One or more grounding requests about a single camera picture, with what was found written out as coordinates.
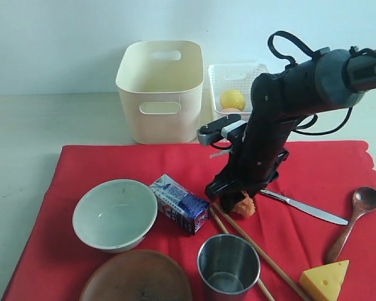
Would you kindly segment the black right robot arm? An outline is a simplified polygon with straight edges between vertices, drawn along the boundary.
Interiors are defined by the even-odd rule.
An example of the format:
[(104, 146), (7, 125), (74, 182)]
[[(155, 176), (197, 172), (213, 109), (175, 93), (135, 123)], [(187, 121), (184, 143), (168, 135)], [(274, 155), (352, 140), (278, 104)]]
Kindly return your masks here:
[(319, 50), (277, 74), (262, 73), (251, 87), (248, 120), (229, 114), (202, 126), (202, 145), (230, 142), (226, 166), (205, 188), (211, 201), (230, 212), (243, 196), (255, 196), (278, 177), (287, 158), (285, 142), (307, 117), (351, 108), (376, 89), (376, 50)]

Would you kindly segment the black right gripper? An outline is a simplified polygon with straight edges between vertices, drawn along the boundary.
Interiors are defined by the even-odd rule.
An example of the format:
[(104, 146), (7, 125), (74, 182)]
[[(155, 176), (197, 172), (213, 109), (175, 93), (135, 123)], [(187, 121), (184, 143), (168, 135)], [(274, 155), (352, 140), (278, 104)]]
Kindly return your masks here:
[(280, 117), (252, 114), (243, 141), (229, 156), (224, 175), (216, 175), (205, 188), (205, 195), (230, 213), (237, 203), (254, 196), (265, 186), (291, 131), (300, 116)]

